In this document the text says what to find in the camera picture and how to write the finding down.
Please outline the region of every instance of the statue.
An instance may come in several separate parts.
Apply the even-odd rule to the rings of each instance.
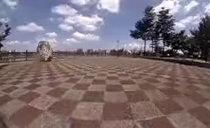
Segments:
[[[51,61],[52,48],[47,41],[40,41],[37,46],[37,53],[41,61]]]

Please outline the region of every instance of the ground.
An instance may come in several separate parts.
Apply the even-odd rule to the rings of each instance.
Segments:
[[[210,69],[135,58],[18,62],[0,70],[9,128],[210,128]]]

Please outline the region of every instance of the fence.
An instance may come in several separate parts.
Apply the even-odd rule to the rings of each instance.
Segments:
[[[106,51],[92,51],[92,52],[83,52],[83,51],[55,51],[53,52],[54,59],[63,59],[68,56],[107,56]],[[0,63],[9,63],[17,61],[29,61],[34,60],[37,57],[37,52],[1,52],[0,53]]]

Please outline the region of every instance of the sky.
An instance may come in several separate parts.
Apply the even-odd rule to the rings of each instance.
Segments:
[[[210,15],[210,0],[0,0],[0,21],[11,35],[4,49],[35,51],[41,40],[54,50],[141,48],[142,41],[129,36],[146,6],[155,12],[170,9],[175,30],[196,28]]]

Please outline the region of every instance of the pole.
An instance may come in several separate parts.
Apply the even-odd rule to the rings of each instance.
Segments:
[[[120,42],[119,42],[119,40],[117,40],[117,57],[119,56],[119,44],[120,44]]]
[[[28,53],[28,51],[26,50],[26,61],[27,61],[27,53]]]

